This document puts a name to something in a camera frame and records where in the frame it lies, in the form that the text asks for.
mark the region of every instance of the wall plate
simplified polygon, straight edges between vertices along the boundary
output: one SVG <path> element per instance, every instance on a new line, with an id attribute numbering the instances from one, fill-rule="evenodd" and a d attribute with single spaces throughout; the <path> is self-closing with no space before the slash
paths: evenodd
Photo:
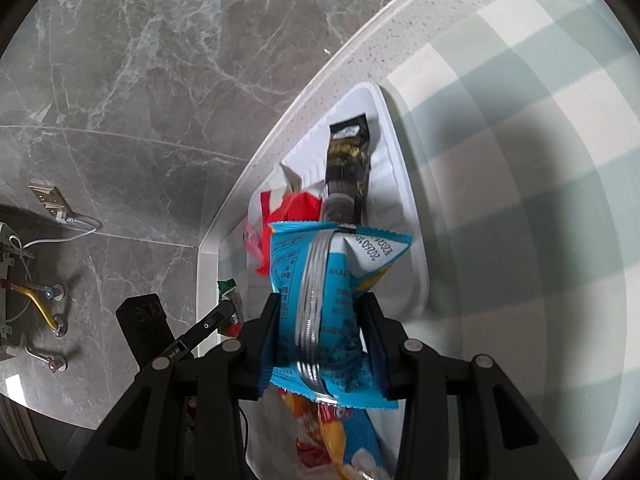
<path id="1" fill-rule="evenodd" d="M 56 216 L 59 212 L 67 215 L 71 214 L 69 204 L 66 203 L 65 198 L 56 186 L 31 182 L 29 189 L 52 216 Z"/>
<path id="2" fill-rule="evenodd" d="M 11 256 L 12 245 L 9 236 L 15 234 L 12 229 L 0 222 L 0 278 L 7 279 L 9 267 L 14 265 Z M 6 323 L 6 289 L 0 288 L 0 361 L 7 358 L 2 352 L 2 339 L 6 339 L 11 334 L 11 326 Z"/>

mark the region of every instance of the white cable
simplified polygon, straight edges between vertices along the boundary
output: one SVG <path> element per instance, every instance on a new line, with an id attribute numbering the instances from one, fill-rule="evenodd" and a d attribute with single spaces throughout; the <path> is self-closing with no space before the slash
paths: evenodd
<path id="1" fill-rule="evenodd" d="M 27 249 L 27 248 L 31 247 L 32 245 L 35 245 L 35 244 L 55 244 L 55 243 L 59 243 L 59 242 L 70 242 L 71 240 L 78 240 L 78 238 L 82 238 L 83 236 L 87 236 L 87 235 L 90 235 L 92 233 L 95 233 L 98 230 L 97 226 L 89 224 L 89 222 L 85 222 L 85 221 L 83 221 L 83 220 L 81 220 L 79 218 L 73 218 L 70 223 L 76 223 L 76 222 L 91 227 L 91 230 L 85 231 L 85 232 L 80 233 L 79 235 L 76 235 L 76 236 L 71 236 L 69 238 L 43 238 L 42 240 L 33 240 L 33 241 L 29 242 L 28 244 L 25 244 L 23 248 Z"/>
<path id="2" fill-rule="evenodd" d="M 17 247 L 14 245 L 14 240 L 18 242 L 18 246 Z M 31 278 L 31 273 L 29 272 L 29 267 L 27 266 L 27 262 L 24 261 L 24 255 L 22 253 L 22 249 L 23 249 L 22 241 L 16 235 L 10 235 L 9 236 L 9 243 L 11 244 L 11 247 L 13 247 L 14 249 L 18 249 L 18 251 L 20 252 L 20 261 L 22 262 L 22 266 L 24 267 L 24 273 L 25 273 L 27 279 L 29 280 L 29 283 L 33 282 L 33 279 Z M 31 304 L 31 300 L 29 299 L 29 300 L 27 300 L 27 304 L 24 306 L 24 309 L 22 309 L 20 311 L 20 314 L 18 314 L 17 316 L 13 316 L 13 317 L 11 317 L 9 319 L 5 319 L 4 322 L 5 323 L 14 322 L 22 314 L 27 312 L 27 309 L 29 308 L 30 304 Z"/>
<path id="3" fill-rule="evenodd" d="M 5 323 L 12 323 L 14 322 L 16 319 L 18 319 L 22 314 L 24 314 L 25 312 L 27 312 L 27 309 L 29 308 L 29 306 L 31 305 L 31 300 L 27 300 L 27 304 L 24 306 L 24 309 L 22 309 L 20 311 L 20 314 L 18 314 L 17 316 L 13 316 L 7 320 L 5 320 Z"/>
<path id="4" fill-rule="evenodd" d="M 70 222 L 71 223 L 79 222 L 81 224 L 88 225 L 91 228 L 95 227 L 97 229 L 100 229 L 102 227 L 102 222 L 100 222 L 99 220 L 91 216 L 85 216 L 85 215 L 76 215 L 70 219 Z"/>

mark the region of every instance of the marble wall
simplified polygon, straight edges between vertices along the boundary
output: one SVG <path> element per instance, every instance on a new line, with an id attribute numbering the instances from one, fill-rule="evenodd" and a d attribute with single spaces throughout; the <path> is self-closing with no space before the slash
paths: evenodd
<path id="1" fill-rule="evenodd" d="M 329 57 L 389 0 L 40 0 L 0 59 L 0 203 L 58 185 L 111 235 L 195 246 Z"/>
<path id="2" fill-rule="evenodd" d="M 65 228 L 2 214 L 0 221 L 16 230 L 24 242 L 73 234 Z M 52 314 L 65 317 L 68 333 L 56 338 L 32 305 L 11 323 L 10 341 L 19 343 L 25 333 L 33 347 L 63 355 L 68 369 L 52 374 L 43 362 L 19 352 L 0 366 L 0 394 L 8 394 L 4 380 L 19 374 L 28 408 L 76 426 L 96 428 L 138 372 L 116 309 L 130 296 L 154 292 L 160 296 L 174 335 L 186 332 L 195 323 L 198 250 L 99 234 L 68 243 L 34 245 L 29 250 L 35 256 L 28 260 L 34 281 L 65 287 L 63 301 L 46 304 Z M 10 279 L 26 282 L 18 260 L 10 269 Z M 8 292 L 8 317 L 17 315 L 25 304 L 23 296 Z"/>

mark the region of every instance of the blue snack bag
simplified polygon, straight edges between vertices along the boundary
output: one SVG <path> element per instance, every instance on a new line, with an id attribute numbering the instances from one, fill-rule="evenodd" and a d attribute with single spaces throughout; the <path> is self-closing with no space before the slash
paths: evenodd
<path id="1" fill-rule="evenodd" d="M 365 410 L 318 404 L 318 419 L 324 446 L 341 478 L 390 478 Z"/>
<path id="2" fill-rule="evenodd" d="M 280 293 L 278 353 L 271 382 L 312 400 L 352 408 L 396 408 L 377 389 L 368 356 L 360 342 L 353 302 L 367 292 L 411 245 L 410 235 L 369 227 L 330 222 L 277 222 L 270 224 L 271 283 Z M 319 317 L 317 359 L 328 396 L 308 386 L 300 372 L 300 338 L 296 336 L 301 293 L 316 240 L 331 235 Z M 313 320 L 304 319 L 313 324 Z"/>

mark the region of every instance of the black cable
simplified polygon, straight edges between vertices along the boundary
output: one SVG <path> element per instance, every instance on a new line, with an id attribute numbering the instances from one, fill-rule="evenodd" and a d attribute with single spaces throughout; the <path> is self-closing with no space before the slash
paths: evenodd
<path id="1" fill-rule="evenodd" d="M 238 406 L 238 408 L 240 409 L 242 418 L 244 418 L 244 458 L 246 459 L 246 447 L 247 444 L 249 444 L 249 421 L 246 419 L 246 415 L 242 408 L 240 408 L 240 406 Z"/>

